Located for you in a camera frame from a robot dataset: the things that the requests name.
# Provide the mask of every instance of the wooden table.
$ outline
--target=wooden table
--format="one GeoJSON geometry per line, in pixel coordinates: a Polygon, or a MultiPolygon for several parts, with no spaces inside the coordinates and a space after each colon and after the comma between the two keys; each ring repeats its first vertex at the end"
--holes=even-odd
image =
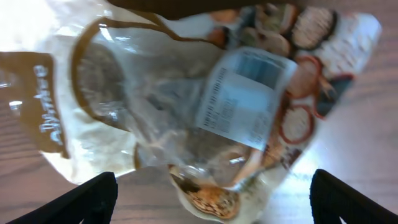
{"type": "MultiPolygon", "coordinates": [[[[272,196],[258,223],[312,223],[309,185],[322,168],[398,213],[398,23],[396,0],[313,0],[317,6],[374,14],[384,32],[366,71],[272,196]]],[[[113,223],[209,223],[179,204],[164,167],[119,180],[113,223]]],[[[37,152],[0,101],[0,223],[74,188],[37,152]]]]}

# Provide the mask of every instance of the food package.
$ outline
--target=food package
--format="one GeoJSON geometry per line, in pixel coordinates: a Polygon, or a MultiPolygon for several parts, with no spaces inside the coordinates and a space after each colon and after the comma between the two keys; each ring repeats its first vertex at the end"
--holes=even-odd
{"type": "Polygon", "coordinates": [[[251,223],[259,217],[272,191],[361,74],[381,34],[380,23],[370,14],[320,7],[261,1],[109,1],[184,38],[209,40],[226,50],[255,47],[296,63],[279,98],[267,146],[251,151],[235,178],[240,182],[224,188],[198,184],[170,166],[170,179],[184,207],[223,223],[251,223]],[[163,5],[172,2],[173,9],[163,5]]]}
{"type": "Polygon", "coordinates": [[[228,223],[258,217],[381,33],[260,1],[20,3],[0,7],[0,96],[51,165],[80,184],[169,164],[184,207],[228,223]]]}

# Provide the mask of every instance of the wooden surface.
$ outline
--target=wooden surface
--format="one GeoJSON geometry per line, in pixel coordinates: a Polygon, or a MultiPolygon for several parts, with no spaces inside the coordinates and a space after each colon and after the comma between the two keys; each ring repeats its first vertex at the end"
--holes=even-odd
{"type": "MultiPolygon", "coordinates": [[[[272,196],[258,223],[312,223],[310,179],[326,169],[398,213],[397,0],[313,1],[342,11],[374,14],[384,32],[366,71],[335,110],[310,150],[272,196]]],[[[119,180],[113,223],[211,223],[185,211],[163,168],[119,180]]],[[[36,151],[0,101],[0,223],[17,218],[74,188],[36,151]]]]}

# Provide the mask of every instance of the brown curved line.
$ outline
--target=brown curved line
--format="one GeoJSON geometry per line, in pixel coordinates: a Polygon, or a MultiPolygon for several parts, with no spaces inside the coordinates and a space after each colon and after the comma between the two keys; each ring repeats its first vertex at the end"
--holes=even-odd
{"type": "Polygon", "coordinates": [[[72,53],[72,64],[71,64],[71,81],[72,81],[72,89],[73,93],[75,94],[75,98],[80,106],[81,109],[83,109],[91,118],[100,121],[108,126],[112,126],[114,128],[122,129],[123,131],[128,131],[126,129],[120,128],[120,127],[115,127],[113,125],[109,125],[105,122],[105,120],[98,118],[93,110],[88,106],[88,102],[84,99],[83,93],[80,91],[80,88],[78,86],[78,75],[77,75],[77,66],[79,64],[79,61],[81,60],[85,49],[87,46],[90,44],[92,38],[94,37],[95,34],[97,34],[100,31],[100,27],[112,27],[112,28],[138,28],[138,29],[152,29],[158,32],[163,32],[167,34],[170,38],[173,40],[177,41],[184,41],[184,42],[206,42],[209,44],[213,44],[217,46],[216,44],[208,41],[208,40],[203,40],[203,39],[197,39],[197,38],[183,38],[172,32],[170,29],[160,27],[157,25],[153,24],[144,24],[140,22],[121,22],[121,21],[114,21],[108,18],[101,18],[98,19],[97,21],[94,21],[92,25],[88,26],[86,28],[86,31],[80,36],[80,38],[77,41],[77,44],[75,48],[73,49],[72,53]]]}

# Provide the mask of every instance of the white label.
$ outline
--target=white label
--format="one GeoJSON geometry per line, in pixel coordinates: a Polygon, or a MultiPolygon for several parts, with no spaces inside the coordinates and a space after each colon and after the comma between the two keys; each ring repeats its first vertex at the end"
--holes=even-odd
{"type": "Polygon", "coordinates": [[[212,71],[197,126],[264,150],[280,96],[296,64],[260,49],[229,53],[212,71]]]}

